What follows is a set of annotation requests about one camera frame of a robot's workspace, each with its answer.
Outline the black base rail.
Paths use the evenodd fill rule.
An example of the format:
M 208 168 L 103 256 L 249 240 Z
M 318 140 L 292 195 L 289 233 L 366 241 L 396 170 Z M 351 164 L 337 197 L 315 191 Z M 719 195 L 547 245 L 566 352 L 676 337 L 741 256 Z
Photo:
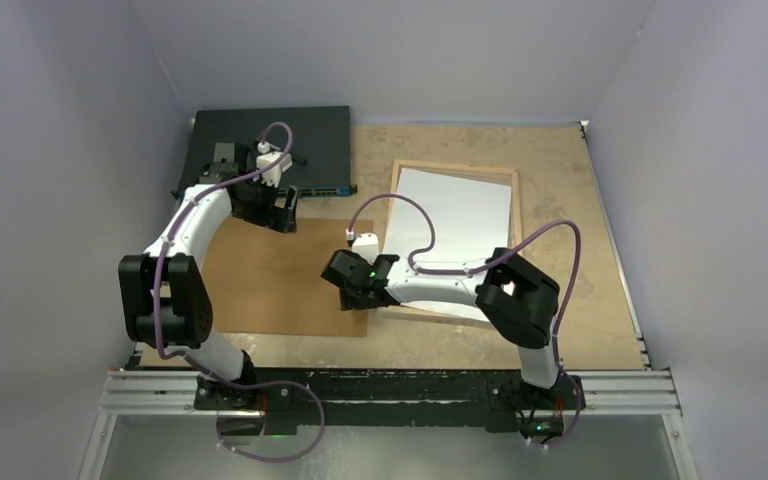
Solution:
M 300 426 L 474 427 L 554 436 L 586 405 L 577 376 L 541 389 L 517 370 L 266 368 L 228 387 L 197 378 L 194 407 L 248 412 L 267 435 Z

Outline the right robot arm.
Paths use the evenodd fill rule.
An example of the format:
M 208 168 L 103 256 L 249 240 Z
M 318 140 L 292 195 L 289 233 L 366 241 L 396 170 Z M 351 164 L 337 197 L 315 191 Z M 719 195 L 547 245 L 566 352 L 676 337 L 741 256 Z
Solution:
M 486 258 L 437 268 L 414 265 L 396 254 L 368 259 L 354 250 L 338 249 L 321 278 L 339 290 L 343 311 L 415 302 L 475 308 L 517 347 L 524 399 L 544 407 L 560 394 L 561 367 L 554 340 L 563 306 L 560 286 L 511 249 L 497 247 Z

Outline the dark network switch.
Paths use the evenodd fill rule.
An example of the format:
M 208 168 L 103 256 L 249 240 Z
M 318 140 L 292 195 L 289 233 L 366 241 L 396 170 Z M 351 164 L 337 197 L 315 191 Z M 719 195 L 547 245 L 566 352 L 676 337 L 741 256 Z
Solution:
M 357 193 L 351 173 L 351 114 L 347 106 L 199 110 L 189 139 L 185 164 L 172 196 L 198 180 L 213 160 L 217 143 L 252 146 L 273 122 L 294 134 L 294 165 L 282 174 L 281 192 L 292 185 L 302 198 L 349 197 Z

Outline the brown backing board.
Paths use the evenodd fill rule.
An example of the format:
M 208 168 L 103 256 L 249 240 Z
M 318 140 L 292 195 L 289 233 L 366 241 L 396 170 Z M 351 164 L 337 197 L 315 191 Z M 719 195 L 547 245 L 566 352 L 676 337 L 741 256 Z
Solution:
M 223 333 L 334 337 L 367 335 L 365 311 L 340 309 L 339 290 L 321 278 L 346 246 L 346 219 L 297 220 L 279 233 L 228 218 L 213 236 L 201 275 Z

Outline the aluminium extrusion rail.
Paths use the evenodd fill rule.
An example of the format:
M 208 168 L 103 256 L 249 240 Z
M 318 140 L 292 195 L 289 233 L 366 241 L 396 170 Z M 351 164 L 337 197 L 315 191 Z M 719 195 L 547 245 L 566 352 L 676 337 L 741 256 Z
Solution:
M 672 415 L 681 412 L 668 371 L 577 371 L 584 415 Z M 192 370 L 113 371 L 101 408 L 121 414 L 183 414 L 193 411 L 197 373 Z

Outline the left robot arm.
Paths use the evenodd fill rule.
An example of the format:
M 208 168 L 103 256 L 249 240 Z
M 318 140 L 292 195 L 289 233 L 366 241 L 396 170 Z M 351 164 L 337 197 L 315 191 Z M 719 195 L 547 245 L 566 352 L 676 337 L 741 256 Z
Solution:
M 252 405 L 260 391 L 250 356 L 213 325 L 214 311 L 201 266 L 228 218 L 280 233 L 296 230 L 298 190 L 277 205 L 290 149 L 265 140 L 219 143 L 214 157 L 188 186 L 172 220 L 143 253 L 126 255 L 118 278 L 128 336 L 164 360 L 180 357 L 197 368 L 204 398 L 232 408 Z

